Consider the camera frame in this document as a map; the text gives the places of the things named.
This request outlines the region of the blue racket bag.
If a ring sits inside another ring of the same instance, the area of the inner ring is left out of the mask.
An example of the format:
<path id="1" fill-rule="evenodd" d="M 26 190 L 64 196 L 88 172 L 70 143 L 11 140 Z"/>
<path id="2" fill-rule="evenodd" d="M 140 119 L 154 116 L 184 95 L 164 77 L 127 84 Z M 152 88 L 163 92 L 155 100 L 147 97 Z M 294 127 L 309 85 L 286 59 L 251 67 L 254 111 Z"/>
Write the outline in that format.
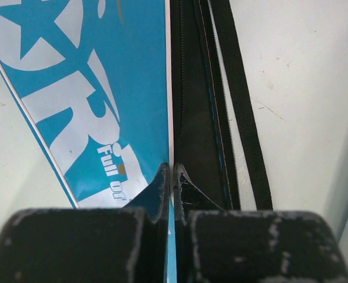
<path id="1" fill-rule="evenodd" d="M 0 73 L 73 209 L 123 208 L 171 159 L 170 8 L 0 1 Z"/>

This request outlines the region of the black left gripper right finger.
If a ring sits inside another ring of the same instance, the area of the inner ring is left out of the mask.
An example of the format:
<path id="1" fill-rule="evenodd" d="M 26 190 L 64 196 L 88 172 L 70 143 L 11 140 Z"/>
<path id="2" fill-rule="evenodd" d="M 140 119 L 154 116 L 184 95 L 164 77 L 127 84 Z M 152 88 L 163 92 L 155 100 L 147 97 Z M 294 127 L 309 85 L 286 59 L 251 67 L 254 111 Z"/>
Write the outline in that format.
<path id="1" fill-rule="evenodd" d="M 178 282 L 348 282 L 324 219 L 303 211 L 223 210 L 174 169 Z"/>

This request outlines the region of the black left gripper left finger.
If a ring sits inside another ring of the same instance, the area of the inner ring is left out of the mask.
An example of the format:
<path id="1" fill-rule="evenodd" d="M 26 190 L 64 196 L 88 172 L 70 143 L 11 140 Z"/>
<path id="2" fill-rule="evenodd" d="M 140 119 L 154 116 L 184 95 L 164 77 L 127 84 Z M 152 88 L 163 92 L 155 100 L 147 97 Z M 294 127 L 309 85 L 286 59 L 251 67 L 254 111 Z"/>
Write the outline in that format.
<path id="1" fill-rule="evenodd" d="M 165 282 L 170 168 L 123 208 L 24 209 L 0 233 L 0 282 Z"/>

